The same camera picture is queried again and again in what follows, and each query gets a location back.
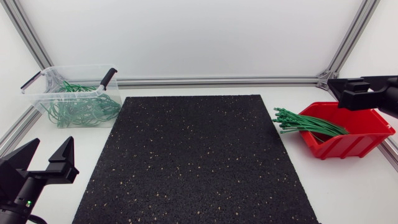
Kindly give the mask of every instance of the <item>clear plastic bin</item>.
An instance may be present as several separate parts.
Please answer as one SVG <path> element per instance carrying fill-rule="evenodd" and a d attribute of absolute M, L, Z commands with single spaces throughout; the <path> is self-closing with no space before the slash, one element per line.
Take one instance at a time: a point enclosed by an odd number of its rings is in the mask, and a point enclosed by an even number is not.
<path fill-rule="evenodd" d="M 49 67 L 21 91 L 59 128 L 111 127 L 122 105 L 116 72 L 112 65 Z"/>

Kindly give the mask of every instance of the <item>white table surface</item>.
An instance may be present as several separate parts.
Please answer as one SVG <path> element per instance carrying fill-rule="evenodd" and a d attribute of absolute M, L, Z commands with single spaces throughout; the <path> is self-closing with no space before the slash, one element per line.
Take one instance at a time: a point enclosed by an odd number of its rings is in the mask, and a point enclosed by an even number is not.
<path fill-rule="evenodd" d="M 121 90 L 123 99 L 127 96 L 251 94 L 262 96 L 271 118 L 275 117 L 275 107 L 299 113 L 315 101 L 334 101 L 328 92 L 315 87 Z M 73 136 L 75 166 L 80 174 L 73 184 L 46 186 L 32 214 L 49 224 L 72 222 L 110 131 L 111 128 L 57 129 L 46 116 L 36 122 L 20 143 L 34 138 L 41 140 L 29 170 L 45 169 L 53 152 L 67 137 Z M 398 223 L 395 208 L 398 173 L 378 149 L 362 159 L 348 157 L 322 161 L 312 156 L 299 133 L 281 134 L 280 137 L 320 223 Z"/>

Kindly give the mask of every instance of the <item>storage bin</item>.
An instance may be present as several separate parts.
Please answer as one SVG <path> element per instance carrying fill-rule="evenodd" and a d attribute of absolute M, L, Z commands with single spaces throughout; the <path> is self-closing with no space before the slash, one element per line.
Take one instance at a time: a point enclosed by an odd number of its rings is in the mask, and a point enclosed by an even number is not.
<path fill-rule="evenodd" d="M 49 67 L 21 90 L 59 128 L 111 127 L 121 109 L 116 72 L 112 65 Z"/>
<path fill-rule="evenodd" d="M 375 111 L 350 111 L 338 108 L 338 102 L 316 102 L 311 104 L 300 114 L 325 119 L 339 126 L 345 127 L 350 134 L 330 137 L 318 133 L 301 131 L 304 141 L 312 154 L 320 159 L 329 157 L 348 156 L 364 157 L 385 138 L 395 133 L 395 130 Z"/>

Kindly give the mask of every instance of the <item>plastic bin handle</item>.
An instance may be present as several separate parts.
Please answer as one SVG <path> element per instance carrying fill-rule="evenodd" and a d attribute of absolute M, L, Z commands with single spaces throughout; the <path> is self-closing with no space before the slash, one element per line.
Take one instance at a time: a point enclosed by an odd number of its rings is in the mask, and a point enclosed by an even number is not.
<path fill-rule="evenodd" d="M 106 86 L 108 85 L 109 81 L 111 81 L 113 75 L 118 72 L 116 69 L 111 68 L 109 69 L 109 71 L 107 72 L 107 74 L 105 75 L 105 77 L 102 79 L 101 81 L 101 85 L 104 86 L 104 90 L 106 90 Z"/>
<path fill-rule="evenodd" d="M 29 85 L 32 84 L 32 82 L 33 82 L 34 80 L 36 80 L 36 79 L 39 77 L 40 73 L 41 73 L 41 71 L 40 71 L 40 72 L 37 72 L 36 75 L 34 75 L 34 76 L 33 76 L 32 78 L 30 78 L 30 80 L 28 80 L 23 86 L 21 86 L 21 90 L 26 90 L 26 88 L 28 88 Z"/>

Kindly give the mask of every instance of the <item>black rubber mat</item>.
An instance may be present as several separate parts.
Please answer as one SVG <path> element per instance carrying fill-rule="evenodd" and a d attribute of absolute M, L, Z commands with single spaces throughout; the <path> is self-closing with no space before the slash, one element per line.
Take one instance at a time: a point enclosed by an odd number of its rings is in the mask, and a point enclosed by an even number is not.
<path fill-rule="evenodd" d="M 126 98 L 74 223 L 318 222 L 250 95 Z"/>

